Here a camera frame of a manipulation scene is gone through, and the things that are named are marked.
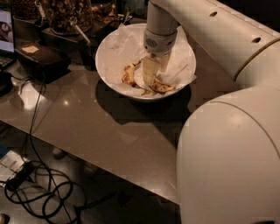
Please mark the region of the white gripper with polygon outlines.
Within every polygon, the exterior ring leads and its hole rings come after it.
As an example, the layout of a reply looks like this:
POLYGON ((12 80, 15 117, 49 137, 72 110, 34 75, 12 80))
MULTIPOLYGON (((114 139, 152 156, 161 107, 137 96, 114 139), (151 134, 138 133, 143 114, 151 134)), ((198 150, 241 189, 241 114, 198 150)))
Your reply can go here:
POLYGON ((148 29, 143 33, 143 46, 148 53, 152 53, 160 57, 159 62, 155 58, 145 56, 143 58, 143 81, 146 85, 150 86, 158 72, 165 72, 171 57, 169 53, 175 45, 177 31, 168 35, 154 34, 148 29))

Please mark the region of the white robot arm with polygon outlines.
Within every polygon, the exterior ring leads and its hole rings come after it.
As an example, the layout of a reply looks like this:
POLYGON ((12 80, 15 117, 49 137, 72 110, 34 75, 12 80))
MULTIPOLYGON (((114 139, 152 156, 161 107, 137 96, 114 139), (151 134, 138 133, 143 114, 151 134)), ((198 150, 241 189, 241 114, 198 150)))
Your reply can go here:
POLYGON ((182 224, 280 224, 279 34, 217 0, 150 0, 150 51, 185 31, 238 90, 187 119, 177 151, 182 224))

